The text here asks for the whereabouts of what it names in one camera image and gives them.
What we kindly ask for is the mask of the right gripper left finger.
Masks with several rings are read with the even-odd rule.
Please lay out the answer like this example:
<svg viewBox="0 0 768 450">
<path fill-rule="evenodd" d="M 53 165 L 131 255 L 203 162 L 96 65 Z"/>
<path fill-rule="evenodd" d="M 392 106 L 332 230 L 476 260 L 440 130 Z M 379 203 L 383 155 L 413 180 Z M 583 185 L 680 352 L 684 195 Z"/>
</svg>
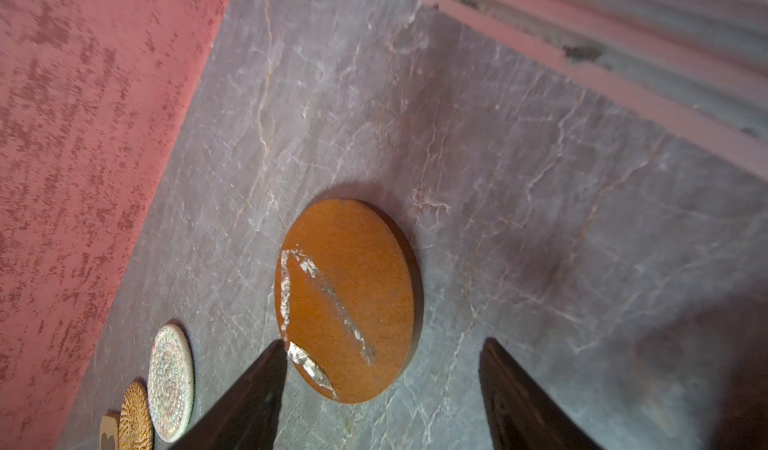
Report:
<svg viewBox="0 0 768 450">
<path fill-rule="evenodd" d="M 287 375 L 284 343 L 273 341 L 174 449 L 271 449 Z"/>
</svg>

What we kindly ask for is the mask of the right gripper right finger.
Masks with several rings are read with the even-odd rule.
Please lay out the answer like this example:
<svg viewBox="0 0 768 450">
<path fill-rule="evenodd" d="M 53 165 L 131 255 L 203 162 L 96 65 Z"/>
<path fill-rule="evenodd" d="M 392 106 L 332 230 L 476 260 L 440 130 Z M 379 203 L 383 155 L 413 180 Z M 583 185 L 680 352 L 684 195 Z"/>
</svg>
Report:
<svg viewBox="0 0 768 450">
<path fill-rule="evenodd" d="M 479 380 L 495 449 L 597 449 L 494 338 L 484 341 Z"/>
</svg>

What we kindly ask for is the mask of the cream lace round coaster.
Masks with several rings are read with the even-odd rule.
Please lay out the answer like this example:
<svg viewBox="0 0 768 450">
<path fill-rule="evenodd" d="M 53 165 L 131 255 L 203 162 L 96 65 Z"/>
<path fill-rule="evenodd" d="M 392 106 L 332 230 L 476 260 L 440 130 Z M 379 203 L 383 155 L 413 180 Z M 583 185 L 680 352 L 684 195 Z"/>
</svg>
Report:
<svg viewBox="0 0 768 450">
<path fill-rule="evenodd" d="M 176 442 L 189 426 L 195 391 L 191 350 L 178 325 L 164 325 L 154 338 L 147 389 L 155 432 L 165 442 Z"/>
</svg>

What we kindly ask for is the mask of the woven tan round coaster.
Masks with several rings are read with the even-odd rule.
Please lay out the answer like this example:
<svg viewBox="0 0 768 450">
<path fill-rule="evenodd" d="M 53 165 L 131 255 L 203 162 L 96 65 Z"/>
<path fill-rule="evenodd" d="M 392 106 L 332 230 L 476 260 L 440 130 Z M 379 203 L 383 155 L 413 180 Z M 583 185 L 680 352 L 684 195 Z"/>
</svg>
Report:
<svg viewBox="0 0 768 450">
<path fill-rule="evenodd" d="M 153 450 L 154 428 L 144 382 L 134 380 L 125 390 L 118 423 L 120 450 Z"/>
</svg>

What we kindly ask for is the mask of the brown paw print coaster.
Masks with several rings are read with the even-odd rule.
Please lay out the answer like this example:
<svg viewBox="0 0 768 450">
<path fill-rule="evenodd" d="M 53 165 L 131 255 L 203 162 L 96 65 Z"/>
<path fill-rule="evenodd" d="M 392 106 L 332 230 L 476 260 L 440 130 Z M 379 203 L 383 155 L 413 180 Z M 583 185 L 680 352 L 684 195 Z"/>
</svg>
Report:
<svg viewBox="0 0 768 450">
<path fill-rule="evenodd" d="M 99 426 L 99 450 L 118 450 L 119 449 L 119 414 L 110 411 L 105 414 L 100 421 Z"/>
</svg>

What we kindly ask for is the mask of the glossy amber round coaster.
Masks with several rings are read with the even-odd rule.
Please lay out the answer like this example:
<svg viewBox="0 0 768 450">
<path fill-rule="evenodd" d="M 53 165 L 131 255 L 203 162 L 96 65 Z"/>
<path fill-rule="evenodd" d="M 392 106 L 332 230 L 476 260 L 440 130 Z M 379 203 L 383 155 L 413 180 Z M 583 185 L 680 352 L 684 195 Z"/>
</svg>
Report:
<svg viewBox="0 0 768 450">
<path fill-rule="evenodd" d="M 274 295 L 290 361 L 333 401 L 376 398 L 417 351 L 424 320 L 417 257 L 395 221 L 368 202 L 308 206 L 278 252 Z"/>
</svg>

